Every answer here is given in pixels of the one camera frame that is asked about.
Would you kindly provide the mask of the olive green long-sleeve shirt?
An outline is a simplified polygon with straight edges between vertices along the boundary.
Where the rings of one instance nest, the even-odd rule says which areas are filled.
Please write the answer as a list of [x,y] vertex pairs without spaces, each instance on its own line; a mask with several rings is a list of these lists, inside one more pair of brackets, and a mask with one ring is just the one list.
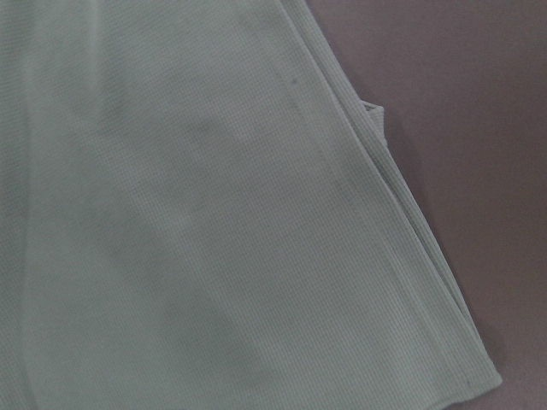
[[2,2],[2,408],[499,386],[382,120],[304,1]]

